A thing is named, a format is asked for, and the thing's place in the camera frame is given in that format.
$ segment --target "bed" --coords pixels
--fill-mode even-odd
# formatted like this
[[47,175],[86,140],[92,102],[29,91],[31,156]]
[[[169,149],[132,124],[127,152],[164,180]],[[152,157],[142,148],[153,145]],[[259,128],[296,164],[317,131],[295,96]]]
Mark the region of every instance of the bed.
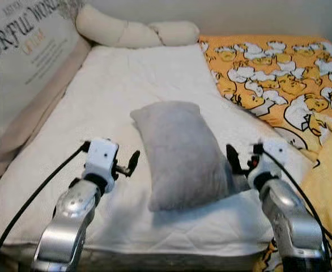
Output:
[[[198,44],[138,50],[96,46],[38,136],[1,178],[0,235],[29,194],[83,140],[109,137],[120,144],[120,162],[126,163],[136,149],[140,149],[141,158],[134,175],[119,178],[115,189],[102,198],[87,231],[81,266],[104,269],[103,264],[110,260],[110,270],[122,270],[135,268],[143,260],[147,267],[166,265],[170,269],[190,262],[192,269],[211,258],[213,265],[208,268],[250,269],[256,253],[273,236],[256,192],[186,211],[152,213],[147,209],[150,170],[129,114],[167,100],[198,104],[220,149],[225,154],[225,145],[234,145],[243,167],[249,144],[279,137],[268,125],[219,95]],[[84,160],[85,155],[75,158],[34,200],[6,240],[6,254],[25,264],[31,261],[59,195],[81,174]],[[292,146],[287,165],[298,180],[312,167]],[[120,262],[123,265],[112,266]]]

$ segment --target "cylindrical bolster pillow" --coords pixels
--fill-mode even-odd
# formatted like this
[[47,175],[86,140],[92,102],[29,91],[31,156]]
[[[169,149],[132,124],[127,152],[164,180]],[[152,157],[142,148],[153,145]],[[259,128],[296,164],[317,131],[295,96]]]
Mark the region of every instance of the cylindrical bolster pillow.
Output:
[[76,18],[76,28],[86,38],[113,47],[143,48],[194,44],[199,29],[191,22],[161,22],[146,26],[107,16],[86,4]]
[[199,38],[199,28],[192,22],[158,22],[148,25],[159,35],[166,46],[194,44]]
[[86,4],[76,17],[76,28],[86,38],[99,44],[115,46],[121,38],[127,21],[107,16]]

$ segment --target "white bed sheet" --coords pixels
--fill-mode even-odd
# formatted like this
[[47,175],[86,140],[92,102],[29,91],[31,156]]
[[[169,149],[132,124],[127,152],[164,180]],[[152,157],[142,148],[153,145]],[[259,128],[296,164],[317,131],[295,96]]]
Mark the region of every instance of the white bed sheet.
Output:
[[[120,144],[120,163],[126,164],[136,149],[141,157],[133,176],[120,177],[114,190],[101,199],[87,230],[86,249],[214,256],[263,250],[273,233],[255,191],[186,211],[147,209],[150,170],[129,113],[162,100],[198,104],[221,150],[225,153],[227,143],[234,145],[245,167],[249,144],[277,137],[269,126],[220,97],[198,45],[139,50],[95,47],[38,136],[3,175],[0,235],[29,195],[82,140],[104,137]],[[37,244],[59,195],[80,176],[85,157],[76,157],[40,193],[6,245]],[[297,180],[310,167],[297,150],[288,150],[287,169]]]

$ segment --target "wall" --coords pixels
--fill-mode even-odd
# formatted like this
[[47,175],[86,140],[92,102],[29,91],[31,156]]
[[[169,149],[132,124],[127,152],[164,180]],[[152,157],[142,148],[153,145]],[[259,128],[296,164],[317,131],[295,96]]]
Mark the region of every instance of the wall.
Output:
[[327,0],[87,0],[110,16],[144,23],[186,19],[203,34],[322,36],[332,41]]

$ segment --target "yellow duck blanket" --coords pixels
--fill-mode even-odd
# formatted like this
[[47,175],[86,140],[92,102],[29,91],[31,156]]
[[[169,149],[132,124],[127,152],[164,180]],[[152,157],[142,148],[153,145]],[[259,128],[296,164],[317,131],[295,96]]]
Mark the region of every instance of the yellow duck blanket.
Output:
[[315,160],[332,133],[332,44],[316,37],[201,36],[222,96]]

